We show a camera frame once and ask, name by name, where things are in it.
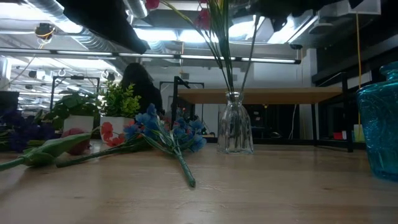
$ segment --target green plant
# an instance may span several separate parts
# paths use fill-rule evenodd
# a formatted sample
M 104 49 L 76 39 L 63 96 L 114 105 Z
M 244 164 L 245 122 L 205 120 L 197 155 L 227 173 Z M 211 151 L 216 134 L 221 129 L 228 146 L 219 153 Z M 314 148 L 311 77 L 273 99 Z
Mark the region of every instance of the green plant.
M 52 121 L 54 128 L 60 129 L 63 126 L 63 120 L 70 115 L 99 117 L 99 105 L 96 95 L 82 95 L 82 93 L 75 92 L 58 100 L 51 112 L 44 116 L 44 120 Z
M 134 96 L 134 84 L 131 84 L 125 90 L 113 82 L 105 82 L 107 91 L 101 90 L 104 103 L 101 105 L 101 112 L 105 116 L 134 118 L 140 105 L 141 96 Z

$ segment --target red object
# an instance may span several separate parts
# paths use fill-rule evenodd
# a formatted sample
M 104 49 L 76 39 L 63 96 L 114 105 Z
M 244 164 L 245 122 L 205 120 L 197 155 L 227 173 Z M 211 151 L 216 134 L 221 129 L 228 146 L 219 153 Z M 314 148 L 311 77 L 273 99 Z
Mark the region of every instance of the red object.
M 157 9 L 159 7 L 159 0 L 147 0 L 145 6 L 147 9 Z
M 113 138 L 112 140 L 107 139 L 105 141 L 107 146 L 111 147 L 118 146 L 124 142 L 124 134 L 120 134 L 119 137 Z
M 71 136 L 74 134 L 83 134 L 83 133 L 86 133 L 86 132 L 84 132 L 83 130 L 78 129 L 78 128 L 72 128 L 72 129 L 69 129 L 68 131 L 65 131 L 64 133 L 62 133 L 61 138 L 65 138 L 67 136 Z M 71 155 L 74 155 L 74 156 L 82 155 L 84 153 L 84 151 L 89 148 L 89 146 L 90 146 L 90 140 L 87 139 L 87 140 L 79 142 L 78 144 L 73 146 L 68 151 L 68 153 Z
M 195 19 L 194 24 L 199 29 L 209 30 L 210 29 L 210 13 L 209 13 L 209 10 L 208 9 L 202 9 L 199 12 L 199 16 Z
M 333 138 L 336 140 L 343 140 L 343 133 L 333 133 Z
M 113 127 L 109 122 L 104 122 L 101 126 L 101 135 L 103 135 L 104 140 L 108 140 L 113 137 Z

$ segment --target glass vase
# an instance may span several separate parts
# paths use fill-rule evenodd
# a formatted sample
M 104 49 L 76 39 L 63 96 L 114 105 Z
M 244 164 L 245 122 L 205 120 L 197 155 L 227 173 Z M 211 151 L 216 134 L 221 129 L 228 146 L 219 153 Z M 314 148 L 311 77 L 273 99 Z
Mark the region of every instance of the glass vase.
M 217 151 L 226 154 L 252 154 L 250 117 L 242 105 L 242 93 L 227 93 L 228 104 L 218 125 Z
M 398 181 L 398 62 L 380 72 L 387 81 L 358 90 L 357 102 L 373 173 Z

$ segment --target dark hair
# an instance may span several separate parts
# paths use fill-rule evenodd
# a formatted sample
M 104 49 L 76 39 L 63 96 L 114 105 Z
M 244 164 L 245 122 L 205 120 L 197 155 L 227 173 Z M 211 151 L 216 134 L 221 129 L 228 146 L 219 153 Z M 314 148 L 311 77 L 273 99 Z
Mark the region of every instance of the dark hair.
M 127 88 L 131 83 L 137 85 L 152 84 L 147 70 L 140 63 L 130 63 L 124 70 L 121 81 L 122 88 Z

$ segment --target red flower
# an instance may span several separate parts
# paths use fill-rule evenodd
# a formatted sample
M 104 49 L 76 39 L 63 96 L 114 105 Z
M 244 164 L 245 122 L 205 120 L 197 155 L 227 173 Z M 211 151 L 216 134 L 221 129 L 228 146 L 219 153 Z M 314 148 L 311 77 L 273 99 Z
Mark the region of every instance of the red flower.
M 145 6 L 147 9 L 156 9 L 159 7 L 159 0 L 147 0 Z
M 124 135 L 120 134 L 119 137 L 113 138 L 112 140 L 107 139 L 105 141 L 107 146 L 115 147 L 124 142 Z
M 199 29 L 205 29 L 209 30 L 210 29 L 210 13 L 208 9 L 202 9 L 199 12 L 199 16 L 197 19 L 195 19 L 194 24 L 199 28 Z
M 113 137 L 113 127 L 109 122 L 104 122 L 101 126 L 101 135 L 103 135 L 104 140 L 108 140 Z

